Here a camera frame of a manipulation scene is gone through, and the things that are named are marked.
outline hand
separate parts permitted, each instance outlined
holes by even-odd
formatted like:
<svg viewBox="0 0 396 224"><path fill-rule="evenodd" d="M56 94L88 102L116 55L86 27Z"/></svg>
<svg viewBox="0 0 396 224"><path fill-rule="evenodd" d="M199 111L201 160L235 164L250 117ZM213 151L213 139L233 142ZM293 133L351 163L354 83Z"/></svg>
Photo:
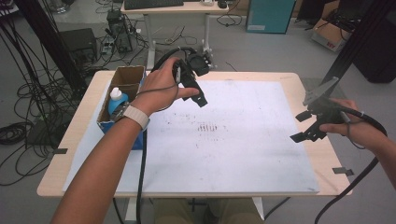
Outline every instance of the hand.
<svg viewBox="0 0 396 224"><path fill-rule="evenodd" d="M170 58L166 60L161 69L148 74L144 84L140 87L142 93L131 102L131 105L150 116L152 113L171 105L176 99L198 94L199 91L195 88L178 88L172 75L173 64L177 60L178 58L175 57Z"/></svg>
<svg viewBox="0 0 396 224"><path fill-rule="evenodd" d="M332 99L332 101L344 107L359 111L355 102L352 100ZM353 142L371 150L377 150L389 141L383 133L381 133L369 123L364 122L358 117L349 114L348 116L351 120L349 124L349 136L347 133L347 124L345 123L322 124L320 125L319 129L325 133L340 133L342 135L348 136Z"/></svg>

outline smartwatch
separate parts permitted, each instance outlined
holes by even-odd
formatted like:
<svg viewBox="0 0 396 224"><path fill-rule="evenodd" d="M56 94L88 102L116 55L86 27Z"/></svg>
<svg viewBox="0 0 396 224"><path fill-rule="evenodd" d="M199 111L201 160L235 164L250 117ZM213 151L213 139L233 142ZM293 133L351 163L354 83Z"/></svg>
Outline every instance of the smartwatch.
<svg viewBox="0 0 396 224"><path fill-rule="evenodd" d="M128 102L117 106L110 116L110 120L113 120L114 122L117 122L122 118L128 118L136 121L142 127L142 131L145 131L149 126L149 117L141 110L131 106Z"/></svg>

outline cardboard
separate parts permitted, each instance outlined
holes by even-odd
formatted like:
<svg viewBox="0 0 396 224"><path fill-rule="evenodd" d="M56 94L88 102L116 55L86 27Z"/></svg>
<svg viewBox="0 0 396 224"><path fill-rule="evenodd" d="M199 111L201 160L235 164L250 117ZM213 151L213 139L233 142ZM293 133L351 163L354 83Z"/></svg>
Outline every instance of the cardboard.
<svg viewBox="0 0 396 224"><path fill-rule="evenodd" d="M322 46L334 52L339 51L351 36L350 32L323 20L326 19L332 11L338 8L339 3L340 1L338 0L324 6L322 19L314 26L314 32L311 37Z"/></svg>
<svg viewBox="0 0 396 224"><path fill-rule="evenodd" d="M110 121L110 115L107 112L111 90L113 90L115 87L118 87L123 93L128 95L129 101L131 102L136 97L140 81L145 76L146 70L144 66L128 66L117 68L114 77L111 79L110 86L106 90L106 98L97 118L97 124L103 133L106 133L114 124L114 121ZM140 133L134 142L133 149L142 148L143 134Z"/></svg>

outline black stand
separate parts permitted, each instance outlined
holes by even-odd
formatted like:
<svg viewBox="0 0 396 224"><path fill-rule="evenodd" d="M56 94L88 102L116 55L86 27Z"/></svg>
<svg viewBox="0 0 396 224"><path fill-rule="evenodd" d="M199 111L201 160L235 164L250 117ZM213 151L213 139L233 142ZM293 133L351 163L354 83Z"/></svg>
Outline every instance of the black stand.
<svg viewBox="0 0 396 224"><path fill-rule="evenodd" d="M341 77L344 76L361 48L367 44L373 35L375 28L384 21L394 6L396 6L396 1L394 0L373 1L361 19L359 26L346 42L346 45L335 59L329 72L323 78L321 84L329 81L332 77L338 77L341 80ZM333 88L328 90L326 95L329 96L332 91Z"/></svg>
<svg viewBox="0 0 396 224"><path fill-rule="evenodd" d="M74 97L82 99L82 96L87 90L87 84L79 74L76 65L64 48L58 31L55 30L54 26L51 24L49 17L38 3L38 0L15 0L15 4L35 31L35 34L52 60L58 66L65 80L73 90Z"/></svg>

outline white table leg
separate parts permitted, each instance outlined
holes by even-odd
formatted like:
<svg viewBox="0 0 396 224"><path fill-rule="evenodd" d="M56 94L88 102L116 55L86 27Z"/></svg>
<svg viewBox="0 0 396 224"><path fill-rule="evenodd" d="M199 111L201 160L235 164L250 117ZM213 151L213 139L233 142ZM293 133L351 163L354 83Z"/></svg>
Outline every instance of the white table leg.
<svg viewBox="0 0 396 224"><path fill-rule="evenodd" d="M262 208L262 198L261 197L253 197L254 205L256 205L257 211L260 214L262 220L264 220L264 210Z"/></svg>
<svg viewBox="0 0 396 224"><path fill-rule="evenodd" d="M129 199L125 220L136 221L136 198Z"/></svg>
<svg viewBox="0 0 396 224"><path fill-rule="evenodd" d="M146 69L151 70L154 67L155 62L155 42L152 40L151 36L151 24L148 14L143 15L146 24L147 36L148 36L148 63Z"/></svg>
<svg viewBox="0 0 396 224"><path fill-rule="evenodd" d="M205 37L203 43L203 52L211 52L212 49L209 47L209 14L205 14Z"/></svg>

